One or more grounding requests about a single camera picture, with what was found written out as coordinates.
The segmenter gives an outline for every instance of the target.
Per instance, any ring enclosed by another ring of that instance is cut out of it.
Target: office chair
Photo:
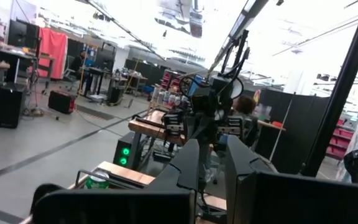
[[[252,147],[256,140],[259,137],[259,127],[258,127],[258,119],[255,117],[247,117],[245,119],[244,124],[244,137],[242,138],[242,142],[248,146]],[[214,152],[219,158],[218,164],[213,164],[213,167],[216,167],[216,174],[213,179],[213,184],[218,184],[218,176],[222,172],[225,160],[226,160],[226,138],[221,138],[223,141],[219,141],[214,144]]]
[[[65,86],[65,88],[68,91],[71,91],[73,89],[73,85],[75,82],[77,82],[77,77],[75,75],[75,71],[69,69],[71,63],[73,63],[74,61],[74,57],[67,55],[67,60],[66,60],[66,69],[63,72],[63,81],[65,82],[70,82],[70,85]]]

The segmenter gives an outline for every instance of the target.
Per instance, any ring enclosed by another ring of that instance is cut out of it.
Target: gray floor
[[[59,85],[52,84],[50,89],[59,89]],[[36,96],[38,106],[46,108],[48,96]],[[109,114],[103,116],[107,120],[89,111],[63,115],[46,110],[41,118],[23,119],[17,129],[0,129],[0,223],[17,223],[25,218],[38,185],[50,182],[69,186],[79,169],[90,170],[102,161],[112,161],[117,140],[129,131],[131,116],[147,109],[142,98],[135,98],[126,108],[131,98],[125,96],[121,105],[113,107],[77,99],[82,107]],[[32,95],[29,104],[34,103]],[[318,177],[333,179],[335,167],[335,162],[324,161]],[[157,175],[162,165],[152,163],[146,169],[150,175]],[[224,197],[223,178],[222,174],[218,184],[209,184],[206,191]]]

